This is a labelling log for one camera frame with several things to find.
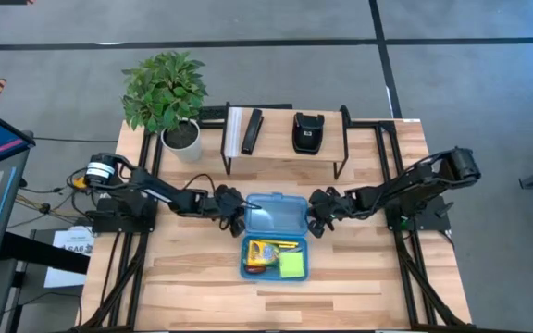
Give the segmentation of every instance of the white flower pot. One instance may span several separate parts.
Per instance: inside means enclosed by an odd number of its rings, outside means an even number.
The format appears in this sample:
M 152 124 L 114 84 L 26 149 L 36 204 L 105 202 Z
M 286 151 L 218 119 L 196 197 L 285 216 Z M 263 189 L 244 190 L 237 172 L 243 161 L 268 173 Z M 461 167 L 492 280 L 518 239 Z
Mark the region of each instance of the white flower pot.
M 168 146 L 166 142 L 164 141 L 164 132 L 166 131 L 165 129 L 162 131 L 160 135 L 160 138 L 162 139 L 162 143 L 164 144 L 164 147 L 166 147 L 170 152 L 174 153 L 174 155 L 177 156 L 177 158 L 182 162 L 198 161 L 199 159 L 201 159 L 201 155 L 203 152 L 201 150 L 201 129 L 199 129 L 199 125 L 196 123 L 196 121 L 192 119 L 190 121 L 192 124 L 194 124 L 194 126 L 197 129 L 197 136 L 196 136 L 196 140 L 188 147 L 176 149 L 176 148 L 172 148 Z

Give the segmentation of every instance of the green sticky note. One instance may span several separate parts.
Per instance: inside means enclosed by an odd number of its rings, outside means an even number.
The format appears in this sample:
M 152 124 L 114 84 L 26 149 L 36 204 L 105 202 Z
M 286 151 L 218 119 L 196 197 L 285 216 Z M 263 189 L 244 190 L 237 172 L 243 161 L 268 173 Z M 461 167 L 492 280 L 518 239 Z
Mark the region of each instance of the green sticky note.
M 279 255 L 279 270 L 281 272 L 281 278 L 304 277 L 304 254 L 281 253 Z

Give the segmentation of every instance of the potted plant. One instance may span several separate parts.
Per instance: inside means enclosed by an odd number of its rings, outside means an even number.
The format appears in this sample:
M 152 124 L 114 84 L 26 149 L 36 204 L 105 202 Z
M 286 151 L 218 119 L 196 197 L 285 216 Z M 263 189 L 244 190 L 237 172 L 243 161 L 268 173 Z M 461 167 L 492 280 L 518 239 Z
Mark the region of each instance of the potted plant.
M 159 133 L 162 143 L 183 162 L 201 158 L 201 131 L 194 119 L 207 96 L 189 53 L 162 53 L 146 59 L 129 76 L 122 97 L 127 124 Z

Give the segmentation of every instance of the green leaves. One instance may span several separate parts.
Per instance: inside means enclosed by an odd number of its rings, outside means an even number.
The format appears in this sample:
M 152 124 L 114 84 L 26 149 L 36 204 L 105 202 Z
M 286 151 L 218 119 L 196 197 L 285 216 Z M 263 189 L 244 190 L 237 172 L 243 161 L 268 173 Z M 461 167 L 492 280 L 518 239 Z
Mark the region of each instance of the green leaves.
M 122 71 L 127 75 L 127 92 L 121 103 L 132 129 L 175 130 L 179 119 L 198 115 L 207 93 L 197 69 L 205 64 L 188 56 L 188 52 L 162 53 Z
M 181 96 L 184 96 L 184 94 L 186 93 L 186 91 L 184 90 L 184 88 L 182 88 L 182 87 L 178 87 L 178 88 L 174 89 L 174 93 L 175 93 L 178 97 L 181 97 Z

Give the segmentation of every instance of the black stapler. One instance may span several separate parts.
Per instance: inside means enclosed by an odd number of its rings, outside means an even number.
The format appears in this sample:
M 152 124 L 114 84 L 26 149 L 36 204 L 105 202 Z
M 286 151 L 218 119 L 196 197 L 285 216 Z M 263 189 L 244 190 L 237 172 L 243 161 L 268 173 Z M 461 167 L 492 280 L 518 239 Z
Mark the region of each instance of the black stapler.
M 306 116 L 301 112 L 293 117 L 293 150 L 297 154 L 317 154 L 322 144 L 324 116 Z
M 248 128 L 244 135 L 244 141 L 242 142 L 242 154 L 252 154 L 254 145 L 256 144 L 256 138 L 258 137 L 258 132 L 263 125 L 263 120 L 263 111 L 254 109 L 250 116 L 250 121 L 248 121 Z

